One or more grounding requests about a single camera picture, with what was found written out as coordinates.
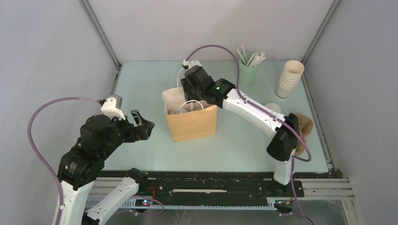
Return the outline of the white paper cup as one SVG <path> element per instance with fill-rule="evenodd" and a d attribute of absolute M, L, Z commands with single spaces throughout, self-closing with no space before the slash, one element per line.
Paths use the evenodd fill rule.
<path fill-rule="evenodd" d="M 204 106 L 200 102 L 190 102 L 188 103 L 190 112 L 193 111 L 201 111 L 204 109 Z"/>
<path fill-rule="evenodd" d="M 175 114 L 183 114 L 187 113 L 188 111 L 182 107 L 179 108 L 174 108 L 170 111 L 169 115 L 175 115 Z"/>

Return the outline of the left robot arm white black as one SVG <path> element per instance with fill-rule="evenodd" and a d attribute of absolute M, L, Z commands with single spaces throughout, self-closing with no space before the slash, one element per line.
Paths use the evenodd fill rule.
<path fill-rule="evenodd" d="M 94 115 L 80 128 L 76 144 L 62 156 L 57 177 L 63 193 L 59 197 L 59 212 L 55 225 L 104 225 L 111 216 L 134 194 L 148 191 L 148 176 L 132 168 L 125 173 L 119 185 L 102 201 L 89 210 L 85 204 L 95 180 L 105 166 L 105 160 L 123 143 L 148 140 L 155 126 L 132 110 L 136 124 L 128 119 Z"/>

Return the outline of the brown paper takeout bag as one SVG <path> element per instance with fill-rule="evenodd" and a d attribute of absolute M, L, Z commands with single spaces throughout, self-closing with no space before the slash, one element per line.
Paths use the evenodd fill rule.
<path fill-rule="evenodd" d="M 161 94 L 164 103 L 164 114 L 171 133 L 172 140 L 176 143 L 194 140 L 215 135 L 217 122 L 217 109 L 205 101 L 186 100 L 182 85 L 167 89 Z M 200 102 L 204 109 L 190 112 L 188 103 Z M 174 108 L 182 107 L 188 112 L 169 115 Z"/>

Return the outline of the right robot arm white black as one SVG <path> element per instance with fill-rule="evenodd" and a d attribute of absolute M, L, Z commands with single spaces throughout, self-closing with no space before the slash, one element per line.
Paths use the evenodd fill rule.
<path fill-rule="evenodd" d="M 300 137 L 297 116 L 285 116 L 258 104 L 226 79 L 214 81 L 201 65 L 183 66 L 183 70 L 181 85 L 187 101 L 205 101 L 233 112 L 271 138 L 266 152 L 275 163 L 273 190 L 279 196 L 287 195 L 292 189 L 292 157 Z"/>

